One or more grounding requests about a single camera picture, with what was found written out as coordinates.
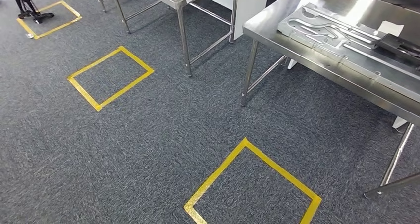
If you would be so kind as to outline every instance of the black stand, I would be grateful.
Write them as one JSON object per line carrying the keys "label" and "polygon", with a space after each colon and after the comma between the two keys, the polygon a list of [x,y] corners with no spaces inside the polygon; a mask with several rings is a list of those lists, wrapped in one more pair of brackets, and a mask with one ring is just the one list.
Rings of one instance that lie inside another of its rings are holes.
{"label": "black stand", "polygon": [[[52,18],[55,16],[53,13],[39,13],[38,9],[36,8],[32,0],[27,0],[26,2],[25,0],[20,0],[20,3],[22,4],[25,12],[19,15],[19,19],[23,20],[25,17],[32,17],[36,24],[41,24],[45,18]],[[34,8],[35,11],[28,10],[27,6],[29,8]]]}

